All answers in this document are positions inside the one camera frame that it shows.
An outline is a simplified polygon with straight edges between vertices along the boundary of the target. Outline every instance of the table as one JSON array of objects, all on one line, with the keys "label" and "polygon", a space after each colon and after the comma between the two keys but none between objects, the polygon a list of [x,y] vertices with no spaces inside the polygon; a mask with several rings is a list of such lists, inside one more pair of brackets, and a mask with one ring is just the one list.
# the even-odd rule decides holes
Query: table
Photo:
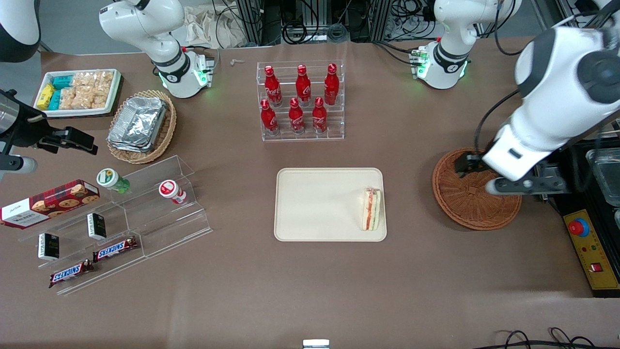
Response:
[{"label": "table", "polygon": [[[506,50],[527,38],[505,40]],[[403,43],[414,47],[420,43]],[[344,57],[347,134],[336,142],[261,141],[257,61]],[[231,59],[245,63],[230,66]],[[409,68],[370,44],[279,45],[226,50],[213,88],[174,99],[179,123],[162,158],[178,154],[214,231],[67,297],[47,288],[35,247],[0,229],[3,348],[299,348],[329,338],[334,348],[471,348],[547,328],[616,345],[620,300],[593,299],[564,225],[530,197],[505,229],[473,232],[452,222],[431,189],[435,163],[470,147],[474,129],[515,89],[515,57],[480,40],[452,89],[413,81]],[[43,71],[116,68],[121,98],[162,89],[146,55],[44,53]],[[497,109],[490,139],[520,101]],[[96,137],[97,156],[19,149],[34,174],[8,174],[0,204],[104,167],[140,166],[106,149],[109,118],[53,122]],[[383,172],[387,238],[380,243],[283,243],[273,236],[276,174],[284,167],[377,167]]]}]

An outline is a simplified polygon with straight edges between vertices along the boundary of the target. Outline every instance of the wicker basket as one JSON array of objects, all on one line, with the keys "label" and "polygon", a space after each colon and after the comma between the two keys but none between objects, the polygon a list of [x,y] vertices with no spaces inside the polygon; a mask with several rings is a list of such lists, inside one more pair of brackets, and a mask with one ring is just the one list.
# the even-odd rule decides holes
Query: wicker basket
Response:
[{"label": "wicker basket", "polygon": [[[172,134],[174,133],[174,128],[177,125],[177,112],[174,109],[174,105],[172,104],[170,97],[166,96],[160,91],[142,91],[134,94],[132,97],[157,97],[168,104],[168,108],[166,109],[166,114],[164,116],[165,119],[161,124],[161,128],[159,129],[159,134],[157,135],[155,146],[153,147],[153,150],[148,153],[129,152],[127,150],[116,149],[110,144],[110,142],[108,142],[108,148],[110,149],[112,155],[119,160],[127,161],[134,164],[149,163],[159,158],[166,151],[168,145],[170,145],[170,141],[172,140]],[[120,114],[120,111],[123,109],[127,101],[129,101],[129,98],[126,99],[120,107],[118,107],[116,113],[114,114],[114,119],[112,119],[112,123],[110,124],[110,130],[116,123],[118,115]]]},{"label": "wicker basket", "polygon": [[433,194],[441,209],[458,224],[474,230],[495,230],[510,223],[521,208],[519,195],[491,195],[485,185],[497,174],[473,172],[463,178],[454,171],[454,161],[473,148],[444,155],[433,171]]}]

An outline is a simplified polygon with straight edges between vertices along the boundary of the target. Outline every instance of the coca-cola bottle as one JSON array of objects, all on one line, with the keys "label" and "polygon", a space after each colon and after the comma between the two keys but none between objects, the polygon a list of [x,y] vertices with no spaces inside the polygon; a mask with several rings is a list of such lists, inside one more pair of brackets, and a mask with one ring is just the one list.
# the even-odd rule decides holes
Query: coca-cola bottle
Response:
[{"label": "coca-cola bottle", "polygon": [[280,82],[278,78],[273,74],[273,67],[268,65],[265,67],[265,90],[267,91],[267,98],[277,108],[282,105],[282,90],[280,89]]},{"label": "coca-cola bottle", "polygon": [[304,125],[304,112],[299,107],[299,100],[291,98],[291,109],[288,110],[288,117],[291,119],[291,129],[296,135],[302,135],[306,131]]},{"label": "coca-cola bottle", "polygon": [[269,106],[269,101],[263,99],[260,102],[260,107],[262,108],[260,111],[260,119],[263,120],[265,133],[268,136],[278,135],[280,133],[280,128],[278,127],[278,122],[275,119],[275,111],[273,111],[273,109]]},{"label": "coca-cola bottle", "polygon": [[295,88],[297,89],[297,97],[299,98],[299,105],[302,107],[308,107],[311,103],[312,93],[310,92],[310,79],[306,75],[306,66],[301,64],[297,66],[297,81],[295,81]]},{"label": "coca-cola bottle", "polygon": [[336,65],[329,63],[327,66],[327,76],[325,77],[325,103],[333,106],[336,104],[338,98],[338,89],[340,88],[340,81],[336,75]]},{"label": "coca-cola bottle", "polygon": [[323,106],[323,98],[317,97],[314,100],[314,109],[312,110],[312,126],[318,134],[324,134],[327,131],[327,110]]}]

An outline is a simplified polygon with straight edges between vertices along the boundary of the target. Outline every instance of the white tray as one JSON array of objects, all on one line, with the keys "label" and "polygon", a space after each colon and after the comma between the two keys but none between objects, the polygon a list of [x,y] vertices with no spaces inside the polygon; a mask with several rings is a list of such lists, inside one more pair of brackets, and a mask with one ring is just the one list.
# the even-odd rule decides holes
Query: white tray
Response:
[{"label": "white tray", "polygon": [[273,234],[280,241],[379,242],[388,234],[385,195],[379,227],[361,229],[363,191],[383,192],[376,168],[283,168],[278,172]]},{"label": "white tray", "polygon": [[43,81],[41,82],[41,86],[39,87],[39,91],[37,93],[37,98],[35,99],[34,105],[32,107],[37,108],[37,101],[41,96],[41,92],[43,92],[43,87],[48,83],[51,83],[51,80],[56,76],[63,75],[73,75],[78,71],[86,71],[92,73],[97,70],[109,70],[114,72],[114,77],[112,78],[112,85],[110,86],[110,92],[108,93],[108,99],[105,102],[105,107],[96,108],[96,109],[70,109],[70,110],[57,110],[57,111],[43,111],[48,119],[54,118],[72,118],[72,117],[87,117],[87,116],[96,116],[100,114],[108,114],[112,111],[112,106],[114,106],[114,100],[116,99],[118,85],[120,84],[120,72],[116,69],[105,68],[105,69],[91,69],[91,70],[65,70],[65,71],[51,71],[49,73],[45,73],[43,76]]}]

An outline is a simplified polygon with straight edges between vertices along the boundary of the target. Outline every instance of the red cookie box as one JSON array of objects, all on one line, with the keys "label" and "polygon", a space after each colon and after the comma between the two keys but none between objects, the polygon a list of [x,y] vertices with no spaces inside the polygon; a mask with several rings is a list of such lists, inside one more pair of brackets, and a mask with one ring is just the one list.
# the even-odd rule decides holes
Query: red cookie box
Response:
[{"label": "red cookie box", "polygon": [[97,200],[99,200],[97,187],[76,179],[3,207],[0,212],[0,224],[26,229]]}]

